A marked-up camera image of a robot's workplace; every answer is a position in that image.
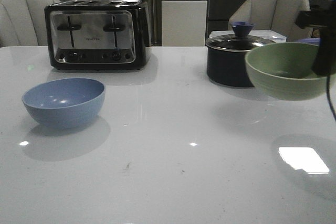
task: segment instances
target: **white table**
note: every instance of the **white table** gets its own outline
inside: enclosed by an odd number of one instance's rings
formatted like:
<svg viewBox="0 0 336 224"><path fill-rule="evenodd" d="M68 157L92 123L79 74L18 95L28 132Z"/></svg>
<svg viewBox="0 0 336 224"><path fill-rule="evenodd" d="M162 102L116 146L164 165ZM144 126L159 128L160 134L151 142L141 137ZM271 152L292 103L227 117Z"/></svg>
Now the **white table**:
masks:
<svg viewBox="0 0 336 224"><path fill-rule="evenodd" d="M206 54L156 47L140 71L75 72L52 68L47 47L1 48L0 223L334 224L326 98L280 101L215 84ZM97 120L38 125L22 94L67 77L107 86Z"/></svg>

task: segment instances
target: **pot lid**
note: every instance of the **pot lid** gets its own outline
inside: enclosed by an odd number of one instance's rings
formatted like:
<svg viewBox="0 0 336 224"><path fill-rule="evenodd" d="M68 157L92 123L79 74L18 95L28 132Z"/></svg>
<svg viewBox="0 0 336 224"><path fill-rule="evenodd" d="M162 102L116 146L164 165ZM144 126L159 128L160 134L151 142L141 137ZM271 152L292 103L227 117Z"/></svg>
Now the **pot lid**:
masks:
<svg viewBox="0 0 336 224"><path fill-rule="evenodd" d="M248 52L255 47L261 47L270 43L274 42L269 39L251 35L244 38L238 38L234 34L220 35L208 38L205 41L207 47L230 52Z"/></svg>

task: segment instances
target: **black pot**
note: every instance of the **black pot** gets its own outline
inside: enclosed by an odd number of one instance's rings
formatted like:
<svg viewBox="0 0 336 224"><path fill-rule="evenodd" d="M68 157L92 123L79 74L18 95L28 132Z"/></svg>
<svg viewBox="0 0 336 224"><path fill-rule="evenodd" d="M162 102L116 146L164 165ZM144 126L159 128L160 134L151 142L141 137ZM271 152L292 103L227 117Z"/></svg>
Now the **black pot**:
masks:
<svg viewBox="0 0 336 224"><path fill-rule="evenodd" d="M221 35L206 40L208 61L206 73L220 84L233 87L253 87L245 68L245 54L255 47L274 43L256 36L244 38Z"/></svg>

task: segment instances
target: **chair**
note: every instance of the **chair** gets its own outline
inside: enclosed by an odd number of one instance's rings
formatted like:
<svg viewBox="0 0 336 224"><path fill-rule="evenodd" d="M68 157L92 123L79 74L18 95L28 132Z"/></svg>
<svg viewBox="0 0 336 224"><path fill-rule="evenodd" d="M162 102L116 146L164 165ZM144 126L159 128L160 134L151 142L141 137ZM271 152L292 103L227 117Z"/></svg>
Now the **chair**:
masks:
<svg viewBox="0 0 336 224"><path fill-rule="evenodd" d="M254 30L272 30L287 37L287 41L310 38L312 28L301 29L295 20L301 10L310 10L308 0L246 0L229 19L255 23Z"/></svg>
<svg viewBox="0 0 336 224"><path fill-rule="evenodd" d="M44 8L59 0L0 0L0 47L46 46Z"/></svg>

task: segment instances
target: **stainless steel toaster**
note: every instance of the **stainless steel toaster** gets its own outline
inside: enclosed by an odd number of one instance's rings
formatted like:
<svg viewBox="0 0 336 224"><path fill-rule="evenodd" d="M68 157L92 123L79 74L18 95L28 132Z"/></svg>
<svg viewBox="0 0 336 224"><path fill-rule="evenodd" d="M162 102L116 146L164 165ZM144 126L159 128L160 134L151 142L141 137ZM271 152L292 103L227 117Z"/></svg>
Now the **stainless steel toaster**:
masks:
<svg viewBox="0 0 336 224"><path fill-rule="evenodd" d="M57 69L141 69L150 56L147 2L71 0L45 8L50 63Z"/></svg>

